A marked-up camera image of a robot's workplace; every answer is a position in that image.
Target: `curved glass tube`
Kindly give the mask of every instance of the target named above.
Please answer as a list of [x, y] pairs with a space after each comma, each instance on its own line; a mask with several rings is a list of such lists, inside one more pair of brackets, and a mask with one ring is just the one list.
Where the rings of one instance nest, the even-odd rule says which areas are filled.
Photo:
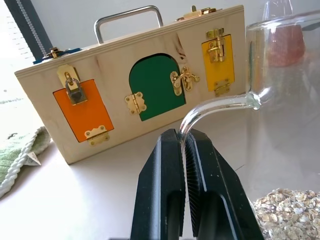
[[197, 105], [182, 120], [181, 126], [177, 133], [177, 137], [181, 142], [182, 156], [184, 157], [185, 154], [184, 146], [189, 131], [196, 124], [196, 122], [203, 117], [213, 113], [234, 109], [253, 108], [257, 110], [260, 108], [260, 105], [261, 103], [259, 96], [253, 92], [236, 96], [218, 97], [204, 101], [203, 103]]

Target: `yellow door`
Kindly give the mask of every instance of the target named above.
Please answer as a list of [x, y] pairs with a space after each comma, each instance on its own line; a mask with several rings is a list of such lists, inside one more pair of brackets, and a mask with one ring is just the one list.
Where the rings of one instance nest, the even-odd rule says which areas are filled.
[[223, 39], [223, 61], [213, 61], [211, 59], [209, 49], [210, 44], [214, 39], [202, 43], [202, 54], [208, 90], [209, 92], [215, 92], [216, 97], [229, 92], [229, 86], [235, 81], [231, 35], [229, 34], [221, 38]]

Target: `pink object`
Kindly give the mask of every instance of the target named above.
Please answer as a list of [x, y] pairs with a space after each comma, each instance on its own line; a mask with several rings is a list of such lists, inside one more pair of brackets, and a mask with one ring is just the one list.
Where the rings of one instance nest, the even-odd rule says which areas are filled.
[[270, 30], [267, 59], [269, 66], [285, 67], [295, 64], [305, 54], [304, 36], [300, 25]]

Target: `orange door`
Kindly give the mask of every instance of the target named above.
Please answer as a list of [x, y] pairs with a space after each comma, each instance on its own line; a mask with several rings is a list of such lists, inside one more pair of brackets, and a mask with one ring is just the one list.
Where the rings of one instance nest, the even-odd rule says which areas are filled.
[[87, 140], [86, 131], [104, 126], [106, 131], [114, 129], [107, 109], [101, 99], [94, 79], [80, 83], [87, 101], [72, 105], [65, 88], [53, 93], [67, 122], [79, 143]]

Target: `rolled oats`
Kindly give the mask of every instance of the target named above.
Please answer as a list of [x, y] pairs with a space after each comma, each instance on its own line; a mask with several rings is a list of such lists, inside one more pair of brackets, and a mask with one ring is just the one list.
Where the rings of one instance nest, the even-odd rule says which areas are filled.
[[279, 188], [253, 203], [266, 240], [320, 239], [320, 192]]

